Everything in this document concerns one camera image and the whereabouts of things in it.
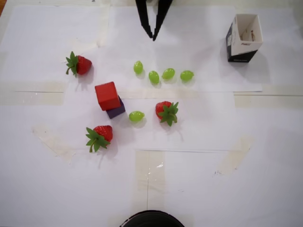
open box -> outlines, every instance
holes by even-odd
[[[262,43],[258,15],[237,14],[226,36],[228,61],[249,62]]]

plastic strawberry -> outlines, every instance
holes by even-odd
[[[179,102],[174,104],[168,101],[164,101],[156,104],[156,115],[161,119],[161,122],[167,122],[169,126],[172,125],[172,122],[177,123],[177,112]]]
[[[68,74],[69,70],[72,71],[72,73],[77,77],[77,74],[83,75],[87,73],[91,68],[91,61],[78,55],[75,56],[74,52],[71,52],[70,58],[66,58],[67,60],[67,71],[66,74]]]
[[[86,136],[90,139],[86,146],[90,146],[89,152],[93,152],[93,146],[95,152],[98,151],[100,147],[107,149],[107,145],[110,144],[113,138],[113,128],[109,125],[97,126],[94,130],[86,128],[88,134]]]

purple cube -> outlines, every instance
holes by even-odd
[[[111,110],[106,110],[106,113],[108,114],[110,119],[112,119],[114,117],[117,117],[118,115],[125,112],[125,107],[124,107],[124,104],[123,104],[120,97],[119,97],[119,100],[120,100],[120,104],[121,104],[120,107],[115,108],[115,109],[111,109]]]

red cube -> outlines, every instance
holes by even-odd
[[[101,109],[110,110],[121,106],[115,84],[109,82],[95,86],[98,103]]]

green grape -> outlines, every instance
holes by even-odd
[[[186,82],[186,81],[191,80],[193,76],[194,76],[194,73],[192,71],[186,70],[181,73],[180,78],[181,78],[181,80]]]
[[[134,64],[134,72],[137,74],[142,73],[143,71],[143,65],[140,61],[136,61],[136,63]]]
[[[162,74],[162,78],[163,79],[171,79],[173,78],[175,75],[175,70],[172,68],[168,68],[167,70],[165,70]]]
[[[159,75],[156,71],[150,71],[148,74],[148,78],[151,80],[151,83],[158,84],[159,83]]]
[[[133,122],[138,122],[140,120],[142,120],[142,118],[144,117],[144,113],[140,112],[140,111],[133,111],[129,114],[129,119]]]

